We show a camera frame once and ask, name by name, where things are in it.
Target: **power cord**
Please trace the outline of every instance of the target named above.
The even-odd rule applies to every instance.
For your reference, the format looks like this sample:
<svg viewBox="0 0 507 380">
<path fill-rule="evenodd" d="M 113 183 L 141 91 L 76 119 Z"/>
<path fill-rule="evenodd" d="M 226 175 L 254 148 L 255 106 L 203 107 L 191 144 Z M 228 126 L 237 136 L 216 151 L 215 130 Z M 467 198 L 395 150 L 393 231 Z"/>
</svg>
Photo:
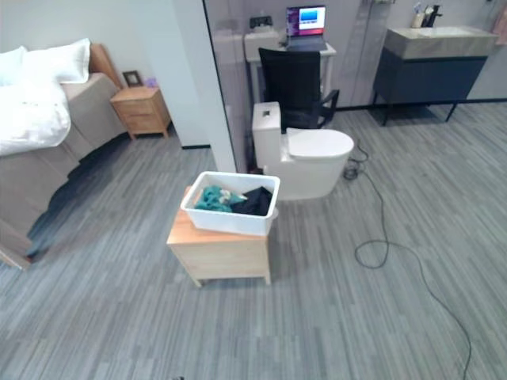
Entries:
<svg viewBox="0 0 507 380">
<path fill-rule="evenodd" d="M 465 380 L 467 378 L 467 371 L 468 371 L 468 367 L 470 366 L 470 361 L 471 361 L 471 357 L 472 357 L 472 343 L 471 343 L 471 339 L 470 339 L 470 334 L 468 333 L 467 329 L 465 329 L 465 326 L 464 326 L 463 322 L 451 311 L 451 309 L 449 308 L 449 306 L 447 306 L 441 299 L 439 299 L 435 295 L 435 293 L 431 290 L 431 287 L 429 287 L 428 281 L 426 280 L 425 271 L 424 271 L 424 268 L 422 266 L 421 259 L 415 253 L 415 251 L 413 249 L 407 247 L 407 246 L 404 246 L 404 245 L 401 245 L 401 244 L 398 244 L 398 243 L 394 243 L 393 241 L 389 240 L 389 237 L 387 236 L 387 229 L 386 229 L 386 215 L 385 215 L 385 212 L 384 212 L 385 202 L 383 200 L 382 194 L 380 193 L 379 189 L 375 185 L 375 182 L 368 175 L 368 173 L 366 173 L 364 171 L 364 169 L 361 169 L 361 165 L 364 164 L 369 159 L 369 155 L 368 155 L 368 152 L 366 152 L 366 150 L 364 150 L 364 149 L 361 148 L 361 146 L 360 146 L 360 140 L 358 140 L 358 142 L 357 142 L 357 149 L 364 155 L 364 158 L 362 160 L 358 160 L 358 159 L 355 159 L 355 158 L 349 158 L 349 163 L 348 163 L 347 167 L 345 167 L 345 170 L 343 172 L 343 177 L 347 181 L 353 181 L 353 180 L 357 179 L 360 174 L 363 174 L 369 180 L 370 184 L 373 187 L 373 190 L 375 191 L 376 195 L 380 199 L 380 222 L 381 222 L 381 225 L 382 225 L 383 239 L 372 239 L 372 240 L 368 240 L 368 241 L 365 241 L 365 242 L 359 244 L 354 249 L 354 257 L 356 258 L 356 261 L 359 263 L 360 266 L 365 267 L 367 269 L 373 269 L 373 270 L 380 269 L 380 268 L 382 268 L 387 263 L 387 258 L 389 257 L 389 252 L 390 252 L 391 246 L 398 247 L 400 249 L 405 249 L 413 257 L 415 257 L 415 259 L 417 260 L 417 263 L 419 265 L 419 272 L 421 273 L 422 281 L 423 281 L 423 283 L 424 283 L 424 285 L 426 287 L 426 290 L 428 291 L 429 295 L 431 295 L 432 298 L 435 301 L 437 301 L 440 304 L 440 306 L 442 306 L 444 308 L 444 310 L 447 311 L 447 313 L 456 321 L 456 323 L 461 328 L 461 330 L 463 331 L 464 336 L 467 339 L 467 343 L 468 343 L 468 356 L 467 356 L 467 361 L 465 363 L 465 366 L 463 368 L 463 376 L 462 376 L 462 379 Z M 360 251 L 365 246 L 367 246 L 367 245 L 374 245 L 374 244 L 383 244 L 383 245 L 385 245 L 386 246 L 386 252 L 384 253 L 383 259 L 380 261 L 380 264 L 377 264 L 377 265 L 366 264 L 363 261 L 363 259 L 361 258 L 361 256 L 360 256 Z"/>
</svg>

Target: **black office chair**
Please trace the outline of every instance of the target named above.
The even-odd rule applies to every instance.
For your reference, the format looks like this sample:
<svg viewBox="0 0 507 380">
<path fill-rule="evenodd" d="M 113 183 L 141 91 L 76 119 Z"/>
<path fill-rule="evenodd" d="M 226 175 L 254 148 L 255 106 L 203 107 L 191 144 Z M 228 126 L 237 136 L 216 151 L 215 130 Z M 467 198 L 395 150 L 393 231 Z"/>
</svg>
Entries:
<svg viewBox="0 0 507 380">
<path fill-rule="evenodd" d="M 334 116 L 340 91 L 320 93 L 318 51 L 274 51 L 259 48 L 266 85 L 265 101 L 280 103 L 282 132 L 288 127 L 317 129 Z M 331 101 L 331 106 L 324 104 Z"/>
</svg>

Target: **white pillow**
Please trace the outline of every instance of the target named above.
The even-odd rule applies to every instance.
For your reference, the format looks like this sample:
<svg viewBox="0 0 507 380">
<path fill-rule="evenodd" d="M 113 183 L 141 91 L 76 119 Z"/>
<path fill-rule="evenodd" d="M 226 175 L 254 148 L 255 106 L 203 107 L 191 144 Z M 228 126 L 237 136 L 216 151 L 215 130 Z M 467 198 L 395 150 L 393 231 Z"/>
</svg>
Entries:
<svg viewBox="0 0 507 380">
<path fill-rule="evenodd" d="M 25 47 L 20 46 L 16 50 L 0 54 L 0 86 L 10 86 L 18 81 L 25 53 Z"/>
<path fill-rule="evenodd" d="M 51 77 L 58 83 L 85 83 L 90 75 L 90 40 L 29 51 L 23 58 L 23 77 L 38 80 Z"/>
</svg>

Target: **toilet lid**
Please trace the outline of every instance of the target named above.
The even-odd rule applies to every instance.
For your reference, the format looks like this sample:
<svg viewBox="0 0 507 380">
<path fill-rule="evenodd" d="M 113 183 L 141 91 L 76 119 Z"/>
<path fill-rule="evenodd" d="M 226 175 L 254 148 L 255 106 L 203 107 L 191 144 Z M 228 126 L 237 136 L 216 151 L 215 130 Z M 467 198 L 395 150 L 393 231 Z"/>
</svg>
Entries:
<svg viewBox="0 0 507 380">
<path fill-rule="evenodd" d="M 354 141 L 331 129 L 287 128 L 288 152 L 294 158 L 332 158 L 350 153 Z"/>
</svg>

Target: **toilet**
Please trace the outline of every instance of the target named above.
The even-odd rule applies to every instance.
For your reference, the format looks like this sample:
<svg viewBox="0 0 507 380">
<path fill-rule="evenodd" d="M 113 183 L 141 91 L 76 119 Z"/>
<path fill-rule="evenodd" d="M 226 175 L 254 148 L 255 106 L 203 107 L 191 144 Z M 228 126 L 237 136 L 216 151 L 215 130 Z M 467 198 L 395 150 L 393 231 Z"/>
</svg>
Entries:
<svg viewBox="0 0 507 380">
<path fill-rule="evenodd" d="M 253 143 L 257 166 L 280 178 L 279 200 L 306 200 L 331 193 L 354 141 L 330 129 L 287 128 L 281 134 L 278 102 L 253 107 Z"/>
</svg>

